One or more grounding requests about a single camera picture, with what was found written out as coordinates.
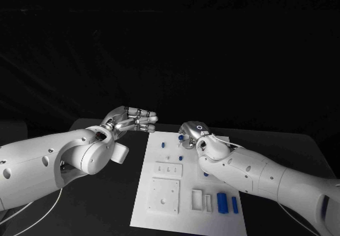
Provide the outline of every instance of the dark table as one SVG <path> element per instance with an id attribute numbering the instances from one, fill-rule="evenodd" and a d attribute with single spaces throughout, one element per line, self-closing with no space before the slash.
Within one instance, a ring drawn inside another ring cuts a hole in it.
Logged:
<path id="1" fill-rule="evenodd" d="M 100 119 L 80 119 L 71 130 L 102 123 Z M 181 125 L 156 124 L 158 131 L 178 132 Z M 212 128 L 231 142 L 260 152 L 282 165 L 325 178 L 336 178 L 323 153 L 310 136 L 277 132 Z M 149 133 L 130 131 L 119 142 L 130 147 L 125 164 L 110 161 L 96 175 L 77 179 L 63 191 L 55 209 L 22 236 L 140 236 L 185 235 L 175 232 L 130 227 L 135 199 Z M 37 200 L 15 217 L 6 236 L 27 229 L 45 215 L 60 191 Z M 312 232 L 287 215 L 279 204 L 241 192 L 247 232 L 256 235 L 308 235 Z"/>

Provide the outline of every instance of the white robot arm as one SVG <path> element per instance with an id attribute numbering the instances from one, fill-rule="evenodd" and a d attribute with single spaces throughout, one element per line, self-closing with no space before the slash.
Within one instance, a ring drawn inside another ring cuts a hole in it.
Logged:
<path id="1" fill-rule="evenodd" d="M 325 179 L 296 171 L 241 146 L 230 148 L 199 121 L 187 122 L 179 132 L 187 136 L 184 147 L 197 147 L 199 165 L 208 174 L 241 192 L 293 209 L 322 236 L 340 235 L 340 179 Z"/>
<path id="2" fill-rule="evenodd" d="M 0 211 L 19 207 L 97 174 L 110 160 L 123 164 L 129 148 L 116 140 L 127 130 L 155 132 L 158 116 L 119 107 L 87 129 L 28 139 L 0 147 Z"/>

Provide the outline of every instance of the black background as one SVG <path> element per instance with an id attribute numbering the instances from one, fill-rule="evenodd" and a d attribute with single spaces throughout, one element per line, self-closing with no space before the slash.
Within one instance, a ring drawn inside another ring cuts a hole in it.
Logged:
<path id="1" fill-rule="evenodd" d="M 0 118 L 35 137 L 125 105 L 302 133 L 340 176 L 339 21 L 336 1 L 8 2 Z"/>

